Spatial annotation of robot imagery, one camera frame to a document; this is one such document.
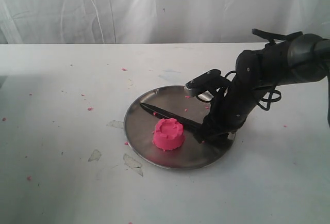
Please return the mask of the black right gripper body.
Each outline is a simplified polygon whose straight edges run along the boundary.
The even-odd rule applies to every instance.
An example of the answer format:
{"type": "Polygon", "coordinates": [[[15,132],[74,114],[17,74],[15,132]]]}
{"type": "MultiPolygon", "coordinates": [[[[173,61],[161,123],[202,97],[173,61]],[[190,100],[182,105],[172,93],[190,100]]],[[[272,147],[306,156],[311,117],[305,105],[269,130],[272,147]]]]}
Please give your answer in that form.
{"type": "Polygon", "coordinates": [[[263,98],[263,89],[250,88],[236,75],[224,98],[216,98],[206,116],[206,125],[215,131],[236,131],[263,98]]]}

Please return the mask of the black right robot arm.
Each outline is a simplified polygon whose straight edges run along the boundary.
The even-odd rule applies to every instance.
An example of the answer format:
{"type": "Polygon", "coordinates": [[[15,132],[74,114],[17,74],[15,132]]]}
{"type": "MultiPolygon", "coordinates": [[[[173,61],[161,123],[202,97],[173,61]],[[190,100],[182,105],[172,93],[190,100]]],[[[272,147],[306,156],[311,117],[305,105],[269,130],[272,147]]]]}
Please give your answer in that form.
{"type": "Polygon", "coordinates": [[[244,50],[237,58],[233,80],[211,101],[209,114],[194,133],[199,143],[217,142],[240,129],[259,106],[268,111],[282,98],[276,87],[318,82],[329,77],[329,40],[304,34],[291,41],[244,50]]]}

